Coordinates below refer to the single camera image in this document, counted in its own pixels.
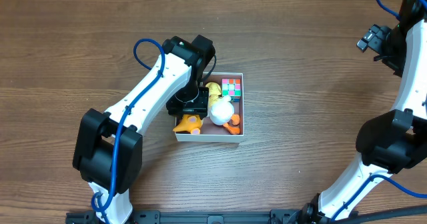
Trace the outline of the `white box pink interior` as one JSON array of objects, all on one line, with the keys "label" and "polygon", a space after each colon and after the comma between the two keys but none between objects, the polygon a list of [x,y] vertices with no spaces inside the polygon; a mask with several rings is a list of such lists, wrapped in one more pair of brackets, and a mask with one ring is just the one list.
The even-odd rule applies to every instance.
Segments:
[{"label": "white box pink interior", "polygon": [[213,72],[202,87],[209,91],[207,116],[185,114],[175,120],[178,141],[239,143],[244,138],[244,76]]}]

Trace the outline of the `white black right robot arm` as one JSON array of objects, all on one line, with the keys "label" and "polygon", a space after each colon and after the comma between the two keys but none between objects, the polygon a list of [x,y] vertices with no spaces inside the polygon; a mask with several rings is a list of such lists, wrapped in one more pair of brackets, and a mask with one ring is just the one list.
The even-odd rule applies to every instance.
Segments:
[{"label": "white black right robot arm", "polygon": [[397,26],[371,26],[357,47],[376,52],[374,60],[401,78],[397,98],[389,112],[363,124],[353,161],[331,187],[305,204],[297,223],[360,223],[426,212],[425,206],[367,215],[352,211],[382,181],[426,198],[391,178],[426,158],[426,0],[402,0],[399,12],[382,9],[395,16]]}]

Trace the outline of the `multicoloured puzzle cube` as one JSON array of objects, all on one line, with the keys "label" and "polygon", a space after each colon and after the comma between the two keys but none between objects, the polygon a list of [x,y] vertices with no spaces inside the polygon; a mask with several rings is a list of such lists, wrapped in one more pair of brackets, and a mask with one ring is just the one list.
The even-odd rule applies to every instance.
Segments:
[{"label": "multicoloured puzzle cube", "polygon": [[230,96],[233,102],[239,102],[242,98],[241,79],[222,79],[222,95]]}]

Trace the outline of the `white plush duck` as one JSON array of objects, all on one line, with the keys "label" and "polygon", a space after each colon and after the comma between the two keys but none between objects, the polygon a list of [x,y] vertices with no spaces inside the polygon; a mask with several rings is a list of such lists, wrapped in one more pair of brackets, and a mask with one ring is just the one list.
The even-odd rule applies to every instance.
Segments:
[{"label": "white plush duck", "polygon": [[218,83],[209,82],[205,85],[209,89],[207,116],[212,123],[222,126],[232,135],[240,134],[240,116],[235,113],[230,96],[223,96]]}]

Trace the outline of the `orange toy dinosaur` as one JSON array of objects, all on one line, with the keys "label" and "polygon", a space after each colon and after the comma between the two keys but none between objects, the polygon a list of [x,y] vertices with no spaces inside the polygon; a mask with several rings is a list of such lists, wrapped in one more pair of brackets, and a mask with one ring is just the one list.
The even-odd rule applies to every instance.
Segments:
[{"label": "orange toy dinosaur", "polygon": [[181,122],[173,128],[173,131],[176,133],[186,131],[191,135],[199,135],[201,133],[202,125],[203,120],[199,115],[184,114]]}]

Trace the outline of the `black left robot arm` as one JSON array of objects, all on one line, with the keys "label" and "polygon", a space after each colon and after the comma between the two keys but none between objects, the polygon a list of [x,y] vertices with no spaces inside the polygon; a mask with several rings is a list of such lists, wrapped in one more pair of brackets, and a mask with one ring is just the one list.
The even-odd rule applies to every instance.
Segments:
[{"label": "black left robot arm", "polygon": [[91,211],[69,213],[66,223],[127,223],[133,213],[129,189],[142,166],[143,136],[163,107],[182,119],[207,117],[203,71],[215,58],[213,42],[175,36],[156,43],[160,55],[148,74],[104,112],[88,110],[79,124],[72,165],[93,191]]}]

